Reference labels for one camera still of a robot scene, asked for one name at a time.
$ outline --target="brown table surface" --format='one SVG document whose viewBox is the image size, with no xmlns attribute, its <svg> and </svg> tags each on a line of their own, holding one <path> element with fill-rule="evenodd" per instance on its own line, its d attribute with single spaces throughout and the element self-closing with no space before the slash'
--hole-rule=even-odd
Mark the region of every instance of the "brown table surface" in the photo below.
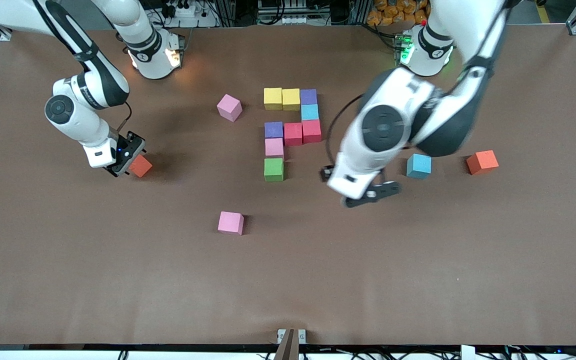
<svg viewBox="0 0 576 360">
<path fill-rule="evenodd" d="M 263 88 L 316 88 L 324 129 L 392 66 L 361 28 L 201 29 L 183 68 L 146 80 L 113 32 L 93 38 L 130 83 L 126 130 L 154 167 L 113 178 L 48 123 L 52 83 L 78 73 L 54 38 L 0 44 L 0 344 L 273 341 L 314 344 L 576 342 L 576 36 L 510 26 L 471 140 L 355 209 L 320 183 L 323 143 L 287 150 L 263 178 Z M 432 79 L 450 88 L 459 61 Z M 242 100 L 236 123 L 218 115 Z M 112 126 L 126 116 L 102 111 Z M 335 130 L 336 150 L 346 125 Z M 466 173 L 492 149 L 500 168 Z M 246 215 L 242 237 L 219 212 Z"/>
</svg>

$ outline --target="cube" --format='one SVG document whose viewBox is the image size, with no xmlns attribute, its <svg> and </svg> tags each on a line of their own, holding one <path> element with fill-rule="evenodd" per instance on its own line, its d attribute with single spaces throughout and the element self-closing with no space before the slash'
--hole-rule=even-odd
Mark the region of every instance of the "cube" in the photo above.
<svg viewBox="0 0 576 360">
<path fill-rule="evenodd" d="M 137 175 L 138 178 L 142 178 L 152 167 L 153 164 L 146 160 L 141 153 L 138 153 L 137 157 L 135 157 L 130 166 L 128 166 L 128 170 Z"/>
<path fill-rule="evenodd" d="M 239 234 L 244 231 L 244 216 L 238 212 L 222 211 L 217 230 L 224 234 Z"/>
<path fill-rule="evenodd" d="M 301 128 L 304 144 L 322 141 L 322 125 L 319 120 L 302 121 Z"/>
<path fill-rule="evenodd" d="M 276 139 L 284 137 L 284 123 L 281 121 L 266 122 L 263 125 L 266 139 Z"/>
<path fill-rule="evenodd" d="M 284 139 L 265 139 L 266 158 L 284 158 Z"/>
<path fill-rule="evenodd" d="M 282 88 L 264 88 L 263 89 L 263 106 L 266 110 L 281 110 L 282 105 Z"/>
<path fill-rule="evenodd" d="M 282 89 L 281 98 L 283 109 L 291 112 L 298 112 L 300 109 L 299 89 Z"/>
<path fill-rule="evenodd" d="M 466 160 L 466 164 L 471 175 L 487 174 L 499 167 L 493 150 L 475 152 Z"/>
<path fill-rule="evenodd" d="M 299 92 L 299 99 L 302 105 L 315 105 L 317 104 L 317 90 L 316 89 L 301 89 Z"/>
<path fill-rule="evenodd" d="M 320 108 L 317 104 L 301 105 L 301 121 L 319 120 Z"/>
<path fill-rule="evenodd" d="M 414 153 L 407 161 L 406 176 L 409 178 L 425 179 L 430 175 L 430 164 L 430 156 Z"/>
<path fill-rule="evenodd" d="M 263 177 L 268 183 L 283 182 L 284 159 L 281 158 L 263 159 Z"/>
<path fill-rule="evenodd" d="M 301 122 L 284 123 L 283 143 L 286 146 L 300 146 L 304 143 Z"/>
<path fill-rule="evenodd" d="M 217 109 L 219 110 L 220 116 L 234 123 L 238 116 L 242 114 L 242 102 L 226 94 L 221 98 L 219 104 L 217 104 Z"/>
</svg>

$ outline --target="blue cube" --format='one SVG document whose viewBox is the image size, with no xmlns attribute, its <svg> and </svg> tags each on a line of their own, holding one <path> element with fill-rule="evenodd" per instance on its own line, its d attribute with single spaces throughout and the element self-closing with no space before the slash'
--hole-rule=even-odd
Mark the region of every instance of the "blue cube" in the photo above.
<svg viewBox="0 0 576 360">
<path fill-rule="evenodd" d="M 281 121 L 266 122 L 263 127 L 266 139 L 281 139 L 284 137 L 284 123 Z"/>
<path fill-rule="evenodd" d="M 409 178 L 425 179 L 430 175 L 430 156 L 415 153 L 407 162 L 406 176 Z"/>
<path fill-rule="evenodd" d="M 315 105 L 317 104 L 317 90 L 301 89 L 301 91 L 299 91 L 299 98 L 302 105 Z"/>
<path fill-rule="evenodd" d="M 301 121 L 319 120 L 320 108 L 317 104 L 301 105 Z"/>
</svg>

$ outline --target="yellow cube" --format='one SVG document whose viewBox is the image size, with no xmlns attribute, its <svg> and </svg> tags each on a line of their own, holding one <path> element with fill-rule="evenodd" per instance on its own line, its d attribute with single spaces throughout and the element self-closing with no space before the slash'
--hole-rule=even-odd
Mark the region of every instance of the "yellow cube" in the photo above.
<svg viewBox="0 0 576 360">
<path fill-rule="evenodd" d="M 281 110 L 282 88 L 263 88 L 263 106 L 266 110 Z"/>
<path fill-rule="evenodd" d="M 299 100 L 299 89 L 283 89 L 281 91 L 283 98 L 283 109 L 291 112 L 298 112 L 302 109 Z"/>
</svg>

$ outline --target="orange cube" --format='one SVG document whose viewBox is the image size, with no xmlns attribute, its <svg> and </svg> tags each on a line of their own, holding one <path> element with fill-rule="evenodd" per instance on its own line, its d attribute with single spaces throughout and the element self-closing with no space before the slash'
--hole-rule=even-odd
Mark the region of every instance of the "orange cube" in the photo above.
<svg viewBox="0 0 576 360">
<path fill-rule="evenodd" d="M 487 174 L 499 167 L 493 150 L 479 151 L 466 160 L 471 175 Z"/>
<path fill-rule="evenodd" d="M 130 164 L 128 170 L 130 170 L 133 174 L 137 175 L 137 177 L 141 178 L 142 176 L 146 175 L 149 170 L 151 170 L 153 164 L 151 164 L 145 157 L 141 155 L 137 155 L 135 160 Z"/>
</svg>

